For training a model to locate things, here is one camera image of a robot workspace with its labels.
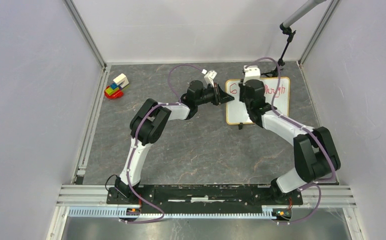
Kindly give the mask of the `white whiteboard yellow frame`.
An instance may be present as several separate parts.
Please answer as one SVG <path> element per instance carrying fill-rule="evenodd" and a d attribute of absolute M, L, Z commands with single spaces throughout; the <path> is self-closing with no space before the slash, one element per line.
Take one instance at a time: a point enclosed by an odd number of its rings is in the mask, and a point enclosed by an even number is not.
<path fill-rule="evenodd" d="M 289 115 L 290 79 L 282 77 L 280 83 L 276 77 L 260 79 L 264 84 L 264 97 L 267 103 L 273 103 L 279 112 Z M 240 101 L 240 80 L 229 79 L 225 83 L 225 91 L 234 97 L 225 104 L 225 121 L 228 125 L 252 124 L 246 106 Z"/>

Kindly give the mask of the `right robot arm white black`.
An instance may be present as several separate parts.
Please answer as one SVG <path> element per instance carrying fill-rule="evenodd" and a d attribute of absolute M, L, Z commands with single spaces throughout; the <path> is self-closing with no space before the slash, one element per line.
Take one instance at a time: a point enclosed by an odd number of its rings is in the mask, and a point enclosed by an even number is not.
<path fill-rule="evenodd" d="M 336 179 L 341 163 L 327 128 L 306 126 L 280 113 L 266 101 L 261 80 L 242 79 L 239 87 L 239 100 L 245 104 L 249 119 L 293 146 L 294 167 L 271 182 L 269 196 L 274 203 L 283 204 L 294 190 Z"/>

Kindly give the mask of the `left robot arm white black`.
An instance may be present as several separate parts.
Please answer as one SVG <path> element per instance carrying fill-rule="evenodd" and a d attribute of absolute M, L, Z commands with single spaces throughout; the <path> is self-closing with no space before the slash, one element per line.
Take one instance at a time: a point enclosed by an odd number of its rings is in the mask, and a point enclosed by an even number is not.
<path fill-rule="evenodd" d="M 200 105 L 211 103 L 220 106 L 235 98 L 222 90 L 217 83 L 204 86 L 200 80 L 192 81 L 179 102 L 164 103 L 148 98 L 130 122 L 130 149 L 125 166 L 115 180 L 115 191 L 126 204 L 138 198 L 136 187 L 141 181 L 141 172 L 152 145 L 161 137 L 167 123 L 173 120 L 189 120 Z"/>

